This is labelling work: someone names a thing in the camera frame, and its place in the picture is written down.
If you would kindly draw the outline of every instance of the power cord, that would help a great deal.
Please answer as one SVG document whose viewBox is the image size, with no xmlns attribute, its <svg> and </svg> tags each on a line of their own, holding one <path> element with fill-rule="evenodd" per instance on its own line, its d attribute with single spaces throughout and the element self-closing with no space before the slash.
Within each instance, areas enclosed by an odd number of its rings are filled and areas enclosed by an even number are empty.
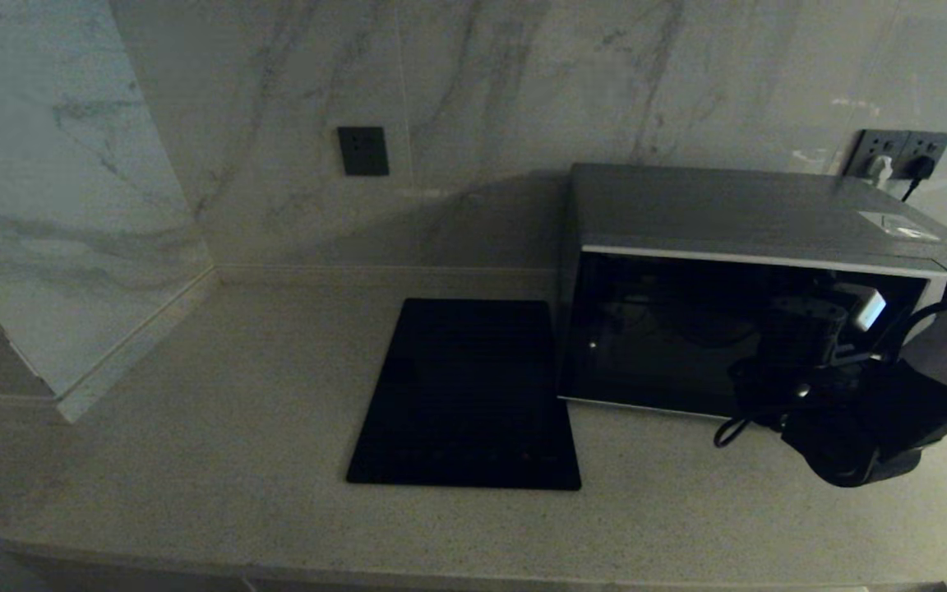
<svg viewBox="0 0 947 592">
<path fill-rule="evenodd" d="M 912 183 L 908 185 L 908 191 L 905 192 L 905 197 L 901 198 L 902 203 L 908 201 L 908 196 L 912 195 L 913 191 L 916 191 L 916 187 L 920 187 L 921 180 L 933 174 L 933 169 L 935 169 L 936 166 L 937 161 L 929 156 L 921 156 L 911 162 L 908 166 L 908 171 L 912 173 Z"/>
</svg>

